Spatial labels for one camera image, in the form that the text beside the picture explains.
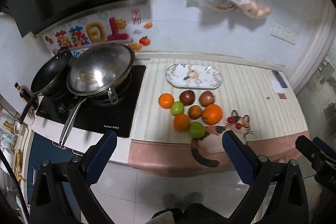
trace white paper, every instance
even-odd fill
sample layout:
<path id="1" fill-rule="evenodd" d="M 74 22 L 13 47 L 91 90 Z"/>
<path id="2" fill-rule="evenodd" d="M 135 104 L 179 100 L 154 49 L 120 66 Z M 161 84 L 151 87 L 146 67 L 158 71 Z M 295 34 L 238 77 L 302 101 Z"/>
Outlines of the white paper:
<path id="1" fill-rule="evenodd" d="M 271 79 L 271 86 L 274 92 L 277 93 L 287 93 L 287 90 L 282 88 L 278 80 Z"/>

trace plate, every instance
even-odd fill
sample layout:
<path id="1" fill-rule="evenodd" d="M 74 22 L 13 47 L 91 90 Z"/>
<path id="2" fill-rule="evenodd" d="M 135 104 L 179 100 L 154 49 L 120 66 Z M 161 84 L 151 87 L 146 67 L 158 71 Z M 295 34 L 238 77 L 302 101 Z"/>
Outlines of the plate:
<path id="1" fill-rule="evenodd" d="M 223 76 L 212 66 L 175 64 L 167 69 L 166 80 L 177 88 L 215 90 Z"/>

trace frying pan handle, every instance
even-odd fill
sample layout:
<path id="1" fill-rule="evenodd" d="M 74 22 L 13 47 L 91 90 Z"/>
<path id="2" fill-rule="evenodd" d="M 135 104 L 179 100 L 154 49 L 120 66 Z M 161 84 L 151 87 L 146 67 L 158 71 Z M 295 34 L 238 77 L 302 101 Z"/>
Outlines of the frying pan handle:
<path id="1" fill-rule="evenodd" d="M 39 93 L 35 93 L 28 101 L 28 103 L 26 104 L 22 114 L 21 114 L 21 117 L 19 118 L 19 123 L 22 124 L 23 123 L 23 120 L 25 119 L 30 107 L 34 104 L 34 102 L 36 101 L 37 99 L 37 96 L 39 95 Z"/>
<path id="2" fill-rule="evenodd" d="M 74 122 L 79 110 L 79 107 L 86 101 L 88 97 L 81 97 L 76 106 L 71 111 L 67 121 L 65 122 L 65 125 L 63 127 L 61 137 L 59 138 L 59 147 L 62 147 L 65 145 L 65 142 L 67 141 L 69 134 L 71 132 L 71 129 L 74 126 Z"/>
<path id="3" fill-rule="evenodd" d="M 110 99 L 110 102 L 112 105 L 115 105 L 119 99 L 118 99 L 118 95 L 114 89 L 114 87 L 109 87 L 108 90 L 107 90 L 107 94 L 109 96 L 109 99 Z"/>

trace green apple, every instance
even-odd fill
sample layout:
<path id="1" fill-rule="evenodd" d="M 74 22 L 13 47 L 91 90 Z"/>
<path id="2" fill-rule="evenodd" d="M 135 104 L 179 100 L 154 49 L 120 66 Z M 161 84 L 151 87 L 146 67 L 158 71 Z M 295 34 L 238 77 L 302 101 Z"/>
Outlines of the green apple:
<path id="1" fill-rule="evenodd" d="M 184 105 L 181 101 L 176 101 L 172 104 L 170 108 L 170 112 L 172 115 L 183 114 L 184 112 Z"/>
<path id="2" fill-rule="evenodd" d="M 189 126 L 189 134 L 194 139 L 202 138 L 205 134 L 205 129 L 199 122 L 192 122 Z"/>

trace stove knob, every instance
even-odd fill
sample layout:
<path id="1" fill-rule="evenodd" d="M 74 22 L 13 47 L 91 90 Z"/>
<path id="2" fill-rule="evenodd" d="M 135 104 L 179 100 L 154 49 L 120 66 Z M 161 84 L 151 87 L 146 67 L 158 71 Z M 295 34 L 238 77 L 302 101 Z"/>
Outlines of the stove knob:
<path id="1" fill-rule="evenodd" d="M 57 108 L 59 111 L 65 111 L 65 105 L 62 102 L 58 104 Z"/>

